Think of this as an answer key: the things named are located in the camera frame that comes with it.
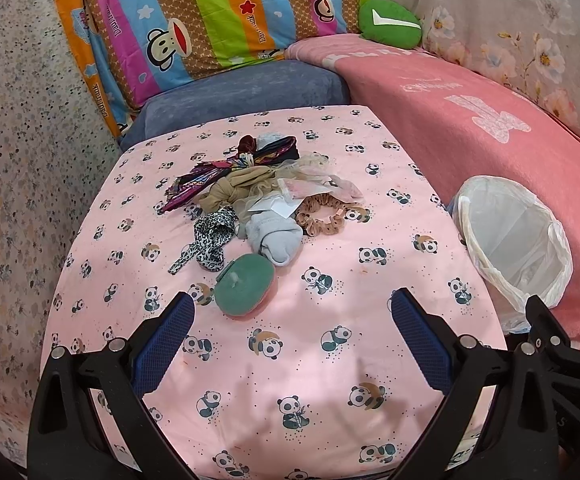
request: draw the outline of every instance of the star print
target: star print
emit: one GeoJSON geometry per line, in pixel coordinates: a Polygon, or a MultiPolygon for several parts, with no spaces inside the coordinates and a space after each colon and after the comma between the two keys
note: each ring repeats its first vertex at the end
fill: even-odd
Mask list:
{"type": "Polygon", "coordinates": [[[137,11],[139,15],[139,19],[142,20],[144,18],[150,18],[150,15],[154,12],[154,9],[144,5],[141,9],[137,11]]]}
{"type": "Polygon", "coordinates": [[[246,0],[239,6],[239,8],[241,9],[242,14],[252,14],[252,10],[256,6],[257,4],[253,4],[250,0],[246,0]]]}

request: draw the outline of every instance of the hair scrunchie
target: hair scrunchie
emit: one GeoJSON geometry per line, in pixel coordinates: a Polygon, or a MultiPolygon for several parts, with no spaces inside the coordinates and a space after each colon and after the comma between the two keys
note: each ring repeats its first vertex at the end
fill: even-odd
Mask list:
{"type": "Polygon", "coordinates": [[[316,236],[320,233],[333,235],[338,233],[345,223],[345,206],[346,203],[334,198],[329,193],[321,193],[306,197],[297,209],[295,221],[297,225],[304,228],[308,236],[316,236]],[[314,213],[323,206],[329,206],[337,209],[337,212],[330,216],[326,222],[318,218],[312,218],[310,213],[314,213]]]}

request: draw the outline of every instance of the blue cushion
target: blue cushion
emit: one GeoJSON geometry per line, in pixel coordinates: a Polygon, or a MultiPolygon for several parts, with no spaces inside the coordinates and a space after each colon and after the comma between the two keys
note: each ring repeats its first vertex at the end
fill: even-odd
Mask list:
{"type": "Polygon", "coordinates": [[[217,119],[304,106],[350,104],[345,81],[301,61],[245,66],[149,99],[121,138],[127,150],[142,140],[217,119]]]}

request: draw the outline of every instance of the pink blanket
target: pink blanket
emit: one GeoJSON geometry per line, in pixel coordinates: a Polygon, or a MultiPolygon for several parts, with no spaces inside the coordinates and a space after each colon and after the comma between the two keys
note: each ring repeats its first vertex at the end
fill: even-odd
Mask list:
{"type": "Polygon", "coordinates": [[[580,140],[509,89],[426,54],[354,34],[299,41],[286,57],[337,72],[445,202],[471,176],[492,174],[534,192],[563,223],[574,273],[556,317],[580,346],[580,140]]]}
{"type": "MultiPolygon", "coordinates": [[[[427,385],[392,322],[389,298],[407,286],[457,334],[505,343],[483,282],[456,228],[408,154],[365,107],[276,110],[191,127],[121,157],[70,250],[48,317],[51,348],[103,348],[158,316],[180,290],[195,322],[160,386],[144,403],[200,476],[255,480],[340,479],[394,469],[442,396],[427,385]],[[217,307],[216,272],[193,258],[168,270],[194,241],[194,205],[165,214],[164,191],[199,160],[234,153],[239,139],[283,132],[302,155],[328,156],[333,174],[364,194],[335,235],[304,237],[276,271],[275,293],[246,317],[217,307]]],[[[327,209],[316,218],[327,218],[327,209]]],[[[249,253],[244,240],[225,261],[249,253]]],[[[116,456],[125,442],[95,393],[116,456]]],[[[478,430],[492,398],[484,392],[478,430]]],[[[453,461],[474,446],[470,434],[453,461]]]]}

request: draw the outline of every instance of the white plastic bag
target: white plastic bag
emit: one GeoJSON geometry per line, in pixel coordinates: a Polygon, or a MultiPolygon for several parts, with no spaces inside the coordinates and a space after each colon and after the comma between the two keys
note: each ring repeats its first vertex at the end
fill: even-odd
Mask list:
{"type": "Polygon", "coordinates": [[[503,332],[527,332],[526,301],[556,306],[572,276],[563,226],[535,194],[498,176],[474,176],[454,197],[452,218],[486,281],[503,332]]]}

